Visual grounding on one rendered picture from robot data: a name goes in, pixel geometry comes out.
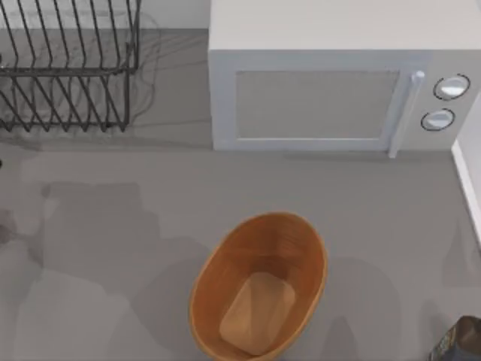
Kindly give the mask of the round microwave knob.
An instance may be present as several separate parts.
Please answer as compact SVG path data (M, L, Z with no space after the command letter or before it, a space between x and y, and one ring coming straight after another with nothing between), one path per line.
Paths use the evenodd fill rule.
M443 108L425 114L421 119L421 126L428 132L439 132L449 128L455 121L455 113Z
M451 77L444 77L436 82L433 92L437 99L451 101L463 96L470 88L470 79L457 74Z

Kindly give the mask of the microwave oven door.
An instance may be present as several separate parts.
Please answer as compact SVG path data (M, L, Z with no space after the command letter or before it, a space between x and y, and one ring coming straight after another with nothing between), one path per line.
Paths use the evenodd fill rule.
M211 50L216 150L386 151L416 50Z

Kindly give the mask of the oval wooden basket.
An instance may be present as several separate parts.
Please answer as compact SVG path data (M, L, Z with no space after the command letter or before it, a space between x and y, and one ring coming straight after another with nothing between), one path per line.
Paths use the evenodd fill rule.
M307 219L251 217L198 273L189 299L192 336L214 361L274 361L309 323L327 275L325 244Z

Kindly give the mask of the pale microwave oven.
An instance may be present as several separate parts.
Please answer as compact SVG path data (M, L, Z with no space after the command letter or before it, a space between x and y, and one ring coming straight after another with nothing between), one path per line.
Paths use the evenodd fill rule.
M401 151L446 151L481 93L481 0L212 0L211 50L416 50L431 59ZM463 74L469 90L443 101L439 79ZM439 132L420 124L447 108Z

